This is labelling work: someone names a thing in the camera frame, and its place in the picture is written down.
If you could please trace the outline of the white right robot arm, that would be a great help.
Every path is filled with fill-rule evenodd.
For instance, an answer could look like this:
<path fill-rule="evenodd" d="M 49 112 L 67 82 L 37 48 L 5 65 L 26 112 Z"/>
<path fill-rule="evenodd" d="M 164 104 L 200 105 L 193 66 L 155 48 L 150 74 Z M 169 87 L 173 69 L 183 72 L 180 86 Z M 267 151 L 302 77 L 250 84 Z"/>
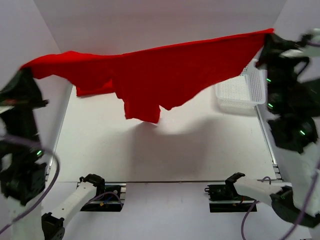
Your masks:
<path fill-rule="evenodd" d="M 320 223 L 320 147 L 314 118 L 320 115 L 320 81 L 299 82 L 295 68 L 307 66 L 320 54 L 320 31 L 315 28 L 298 41 L 272 33 L 256 68 L 265 69 L 268 121 L 275 146 L 284 154 L 290 185 L 273 186 L 237 172 L 225 180 L 228 192 L 247 196 L 272 207 L 284 221 L 314 228 Z"/>

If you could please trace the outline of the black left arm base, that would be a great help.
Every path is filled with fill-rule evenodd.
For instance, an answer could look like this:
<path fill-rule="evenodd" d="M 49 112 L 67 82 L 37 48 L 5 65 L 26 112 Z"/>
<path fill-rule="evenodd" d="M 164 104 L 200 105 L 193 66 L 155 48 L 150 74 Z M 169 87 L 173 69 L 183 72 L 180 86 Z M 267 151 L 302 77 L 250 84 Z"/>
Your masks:
<path fill-rule="evenodd" d="M 81 212 L 120 212 L 125 204 L 125 183 L 105 183 L 102 190 L 98 190 L 95 200 L 86 203 Z"/>

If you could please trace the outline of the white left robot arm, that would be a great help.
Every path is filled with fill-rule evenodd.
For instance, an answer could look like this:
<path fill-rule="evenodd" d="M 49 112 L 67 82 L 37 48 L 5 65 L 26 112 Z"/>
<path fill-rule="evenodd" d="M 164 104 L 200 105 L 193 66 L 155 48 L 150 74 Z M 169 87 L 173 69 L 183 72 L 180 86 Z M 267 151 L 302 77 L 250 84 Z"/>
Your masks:
<path fill-rule="evenodd" d="M 70 220 L 104 187 L 102 177 L 80 178 L 77 189 L 58 207 L 42 213 L 42 201 L 52 189 L 46 184 L 44 155 L 59 158 L 41 144 L 34 109 L 43 108 L 43 99 L 31 69 L 19 70 L 0 92 L 0 118 L 5 135 L 0 138 L 0 191 L 6 198 L 10 222 L 4 227 L 13 240 L 61 240 Z"/>

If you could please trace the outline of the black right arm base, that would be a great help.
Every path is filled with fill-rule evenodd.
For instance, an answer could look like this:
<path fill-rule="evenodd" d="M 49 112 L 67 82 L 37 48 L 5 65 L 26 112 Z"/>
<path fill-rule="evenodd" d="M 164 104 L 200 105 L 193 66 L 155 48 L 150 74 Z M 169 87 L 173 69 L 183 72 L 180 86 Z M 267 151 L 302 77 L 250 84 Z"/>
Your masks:
<path fill-rule="evenodd" d="M 211 213 L 245 213 L 254 202 L 250 197 L 234 195 L 225 184 L 209 184 L 204 192 L 208 195 Z"/>

